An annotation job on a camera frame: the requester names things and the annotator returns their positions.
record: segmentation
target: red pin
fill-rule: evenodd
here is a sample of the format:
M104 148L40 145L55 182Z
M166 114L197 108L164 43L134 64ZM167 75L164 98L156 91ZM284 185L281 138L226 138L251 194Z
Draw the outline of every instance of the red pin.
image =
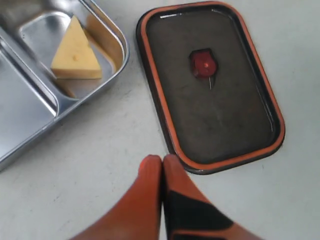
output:
M193 51L190 56L192 73L197 79L208 79L210 89L212 89L212 80L215 79L218 71L218 63L210 48Z

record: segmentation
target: red object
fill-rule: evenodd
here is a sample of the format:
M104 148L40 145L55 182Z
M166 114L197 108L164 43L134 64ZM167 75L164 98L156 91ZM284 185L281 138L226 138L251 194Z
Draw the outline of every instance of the red object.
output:
M190 60L192 73L196 78L208 79L218 71L218 63L209 48L193 51Z

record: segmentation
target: table surface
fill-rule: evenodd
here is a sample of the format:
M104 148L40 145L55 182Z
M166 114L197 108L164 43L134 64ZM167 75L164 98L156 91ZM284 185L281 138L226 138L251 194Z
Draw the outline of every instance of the table surface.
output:
M120 199L143 157L167 154L138 59L135 27L149 9L191 1L97 2L127 36L129 63L111 89L81 106L0 174L0 239L72 237ZM284 116L286 137L268 158L190 176L218 208L265 239L318 239L319 1L227 2L247 24Z

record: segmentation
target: cheese wedge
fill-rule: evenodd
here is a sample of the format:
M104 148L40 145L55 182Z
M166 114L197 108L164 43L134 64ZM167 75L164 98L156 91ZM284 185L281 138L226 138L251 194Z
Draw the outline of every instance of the cheese wedge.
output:
M56 51L51 70L57 79L99 79L100 64L78 21L73 16Z

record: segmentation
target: black tray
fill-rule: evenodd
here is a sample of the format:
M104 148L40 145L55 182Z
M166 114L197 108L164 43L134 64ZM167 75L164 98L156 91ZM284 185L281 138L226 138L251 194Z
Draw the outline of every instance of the black tray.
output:
M161 7L138 22L136 38L167 146L184 167L210 174L276 152L285 123L240 14L222 2ZM217 63L198 79L190 54Z

